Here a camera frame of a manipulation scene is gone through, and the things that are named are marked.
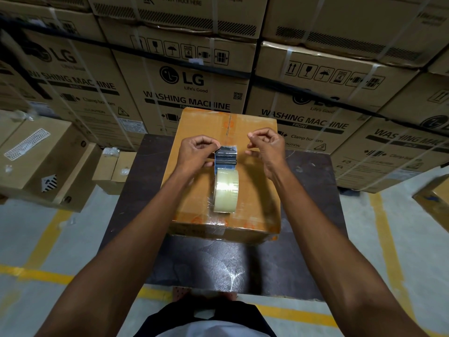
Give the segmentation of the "blue metal tape dispenser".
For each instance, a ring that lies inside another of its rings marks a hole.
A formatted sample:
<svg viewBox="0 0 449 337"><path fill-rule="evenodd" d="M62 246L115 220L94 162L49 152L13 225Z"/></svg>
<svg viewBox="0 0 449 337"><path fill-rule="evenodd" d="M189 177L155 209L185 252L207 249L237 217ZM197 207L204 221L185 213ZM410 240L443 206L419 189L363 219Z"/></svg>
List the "blue metal tape dispenser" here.
<svg viewBox="0 0 449 337"><path fill-rule="evenodd" d="M237 164L237 153L236 146L221 146L217 151L215 151L215 174L218 172L218 169L235 170Z"/></svg>

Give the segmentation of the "clear packing tape roll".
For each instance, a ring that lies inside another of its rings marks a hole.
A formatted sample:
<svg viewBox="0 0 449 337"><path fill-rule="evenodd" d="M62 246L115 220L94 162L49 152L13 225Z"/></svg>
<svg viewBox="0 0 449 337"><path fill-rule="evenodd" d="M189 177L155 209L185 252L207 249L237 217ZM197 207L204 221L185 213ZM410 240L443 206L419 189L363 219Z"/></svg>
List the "clear packing tape roll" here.
<svg viewBox="0 0 449 337"><path fill-rule="evenodd" d="M239 196L239 172L217 168L215 175L213 212L234 213Z"/></svg>

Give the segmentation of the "person's left hand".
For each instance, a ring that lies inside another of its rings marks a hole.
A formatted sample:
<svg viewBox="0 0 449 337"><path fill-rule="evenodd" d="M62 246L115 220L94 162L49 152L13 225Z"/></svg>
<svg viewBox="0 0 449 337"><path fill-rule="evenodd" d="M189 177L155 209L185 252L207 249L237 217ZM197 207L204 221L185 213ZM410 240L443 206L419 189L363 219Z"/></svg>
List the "person's left hand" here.
<svg viewBox="0 0 449 337"><path fill-rule="evenodd" d="M193 177L201 168L214 165L215 152L221 147L215 138L199 135L182 140L175 171L186 177Z"/></svg>

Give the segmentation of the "person's right forearm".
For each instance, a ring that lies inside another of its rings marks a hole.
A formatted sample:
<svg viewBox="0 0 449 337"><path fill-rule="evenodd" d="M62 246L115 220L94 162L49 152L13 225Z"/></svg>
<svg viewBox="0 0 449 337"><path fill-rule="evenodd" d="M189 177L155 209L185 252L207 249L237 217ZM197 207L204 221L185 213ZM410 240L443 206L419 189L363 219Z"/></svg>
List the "person's right forearm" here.
<svg viewBox="0 0 449 337"><path fill-rule="evenodd" d="M345 337L430 337L288 166L270 172L306 265Z"/></svg>

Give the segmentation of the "person's left forearm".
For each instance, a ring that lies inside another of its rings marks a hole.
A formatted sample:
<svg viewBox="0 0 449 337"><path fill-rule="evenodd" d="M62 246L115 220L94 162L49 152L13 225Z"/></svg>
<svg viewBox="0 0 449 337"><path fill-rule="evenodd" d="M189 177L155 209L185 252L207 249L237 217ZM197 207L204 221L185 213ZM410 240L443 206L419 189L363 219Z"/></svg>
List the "person's left forearm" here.
<svg viewBox="0 0 449 337"><path fill-rule="evenodd" d="M35 337L116 337L199 168L176 166L142 211L67 285Z"/></svg>

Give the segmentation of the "taped brown cardboard box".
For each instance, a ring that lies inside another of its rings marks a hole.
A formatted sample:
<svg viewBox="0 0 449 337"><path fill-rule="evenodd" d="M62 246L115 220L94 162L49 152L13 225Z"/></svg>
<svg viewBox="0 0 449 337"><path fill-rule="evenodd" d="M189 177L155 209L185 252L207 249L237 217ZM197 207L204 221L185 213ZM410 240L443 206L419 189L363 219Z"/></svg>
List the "taped brown cardboard box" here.
<svg viewBox="0 0 449 337"><path fill-rule="evenodd" d="M183 192L169 234L254 244L277 238L281 231L278 193L266 177L262 161L245 154L247 134L265 127L278 128L273 118L183 110L162 183L175 169L182 140L206 135L222 146L236 147L239 194L235 212L213 212L215 172L213 167L202 168Z"/></svg>

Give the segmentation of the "cardboard box with blue marks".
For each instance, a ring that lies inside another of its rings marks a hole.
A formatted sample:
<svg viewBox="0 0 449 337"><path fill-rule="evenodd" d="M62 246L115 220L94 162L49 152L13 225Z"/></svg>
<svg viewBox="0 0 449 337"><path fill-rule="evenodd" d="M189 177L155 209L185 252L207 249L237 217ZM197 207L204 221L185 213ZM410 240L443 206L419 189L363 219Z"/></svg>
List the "cardboard box with blue marks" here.
<svg viewBox="0 0 449 337"><path fill-rule="evenodd" d="M449 233L449 173L431 180L412 198Z"/></svg>

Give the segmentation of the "person's black and white shirt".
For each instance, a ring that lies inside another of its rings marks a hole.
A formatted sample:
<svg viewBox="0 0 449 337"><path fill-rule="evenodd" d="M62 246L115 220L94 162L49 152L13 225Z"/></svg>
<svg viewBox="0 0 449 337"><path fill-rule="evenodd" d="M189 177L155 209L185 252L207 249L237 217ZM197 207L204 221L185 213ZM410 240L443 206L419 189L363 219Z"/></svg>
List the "person's black and white shirt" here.
<svg viewBox="0 0 449 337"><path fill-rule="evenodd" d="M218 298L210 302L211 318L195 316L209 310L191 296L164 306L150 315L134 337L277 337L255 305Z"/></svg>

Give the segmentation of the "person's right hand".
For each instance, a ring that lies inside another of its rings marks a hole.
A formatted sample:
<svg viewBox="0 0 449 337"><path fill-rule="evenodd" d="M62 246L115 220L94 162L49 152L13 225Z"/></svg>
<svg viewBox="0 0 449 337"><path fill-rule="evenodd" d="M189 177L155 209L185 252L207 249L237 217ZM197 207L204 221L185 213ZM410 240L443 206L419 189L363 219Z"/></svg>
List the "person's right hand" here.
<svg viewBox="0 0 449 337"><path fill-rule="evenodd" d="M288 167L285 161L285 141L281 135L272 128L262 128L247 134L250 143L263 150L263 157L254 157L262 160L264 173L268 179L277 182L278 176Z"/></svg>

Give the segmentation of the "dark wooden table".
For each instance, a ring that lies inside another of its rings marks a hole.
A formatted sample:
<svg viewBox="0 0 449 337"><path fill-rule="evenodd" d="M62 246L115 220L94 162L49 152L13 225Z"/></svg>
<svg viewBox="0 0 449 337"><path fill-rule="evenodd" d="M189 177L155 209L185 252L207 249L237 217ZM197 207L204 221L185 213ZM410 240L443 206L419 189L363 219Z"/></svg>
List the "dark wooden table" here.
<svg viewBox="0 0 449 337"><path fill-rule="evenodd" d="M158 192L174 139L144 136L99 250ZM323 214L348 236L330 156L287 150L286 160ZM146 283L324 301L283 209L281 218L278 239L259 245L166 235Z"/></svg>

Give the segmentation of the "stack of large printed cartons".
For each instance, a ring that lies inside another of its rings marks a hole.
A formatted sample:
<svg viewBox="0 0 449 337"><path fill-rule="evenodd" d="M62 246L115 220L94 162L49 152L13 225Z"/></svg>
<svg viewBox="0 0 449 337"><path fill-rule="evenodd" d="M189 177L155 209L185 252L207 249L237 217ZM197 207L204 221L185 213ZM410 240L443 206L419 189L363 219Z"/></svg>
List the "stack of large printed cartons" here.
<svg viewBox="0 0 449 337"><path fill-rule="evenodd" d="M0 110L136 151L188 107L275 119L351 190L449 165L449 0L0 0Z"/></svg>

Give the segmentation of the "small brown cardboard box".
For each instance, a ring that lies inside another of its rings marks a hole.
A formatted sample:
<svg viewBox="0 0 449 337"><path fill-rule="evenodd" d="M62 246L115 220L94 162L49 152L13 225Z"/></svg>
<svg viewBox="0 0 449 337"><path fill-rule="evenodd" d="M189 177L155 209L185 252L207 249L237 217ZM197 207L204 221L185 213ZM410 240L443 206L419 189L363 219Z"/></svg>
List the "small brown cardboard box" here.
<svg viewBox="0 0 449 337"><path fill-rule="evenodd" d="M104 148L92 177L93 182L106 194L120 195L136 155L136 152L121 151L117 147Z"/></svg>

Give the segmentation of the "cardboard box with white label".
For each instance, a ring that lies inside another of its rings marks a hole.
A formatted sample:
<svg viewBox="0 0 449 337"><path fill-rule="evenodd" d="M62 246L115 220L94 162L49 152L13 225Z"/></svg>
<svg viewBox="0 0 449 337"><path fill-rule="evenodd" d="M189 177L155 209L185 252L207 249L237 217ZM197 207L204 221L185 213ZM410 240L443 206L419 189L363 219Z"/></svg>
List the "cardboard box with white label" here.
<svg viewBox="0 0 449 337"><path fill-rule="evenodd" d="M81 212L102 150L71 122L0 111L0 195Z"/></svg>

